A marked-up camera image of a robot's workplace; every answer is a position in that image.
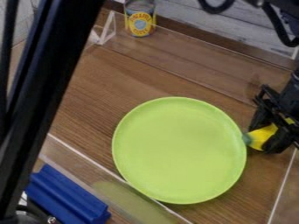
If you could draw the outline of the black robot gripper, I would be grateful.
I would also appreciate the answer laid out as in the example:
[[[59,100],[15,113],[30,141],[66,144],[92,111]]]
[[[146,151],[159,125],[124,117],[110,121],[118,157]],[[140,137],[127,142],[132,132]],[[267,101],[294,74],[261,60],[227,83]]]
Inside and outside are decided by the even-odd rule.
[[[257,112],[249,130],[259,130],[271,123],[278,127],[265,143],[266,153],[282,153],[291,145],[299,147],[299,87],[287,86],[278,93],[269,85],[263,85],[254,102]]]

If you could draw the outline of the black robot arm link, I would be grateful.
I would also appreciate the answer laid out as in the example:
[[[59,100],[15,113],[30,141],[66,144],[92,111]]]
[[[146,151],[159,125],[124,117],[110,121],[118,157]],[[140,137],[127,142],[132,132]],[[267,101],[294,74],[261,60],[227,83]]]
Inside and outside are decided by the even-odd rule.
[[[106,0],[40,0],[8,96],[0,138],[0,224],[16,208]]]

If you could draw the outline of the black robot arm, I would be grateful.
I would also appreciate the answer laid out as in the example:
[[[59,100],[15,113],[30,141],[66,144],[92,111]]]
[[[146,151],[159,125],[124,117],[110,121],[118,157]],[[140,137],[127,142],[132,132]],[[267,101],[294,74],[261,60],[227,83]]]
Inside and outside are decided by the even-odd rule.
[[[282,43],[299,47],[299,0],[247,1],[266,13]],[[291,145],[299,148],[299,66],[282,91],[262,85],[254,102],[247,146],[266,154],[282,153]]]

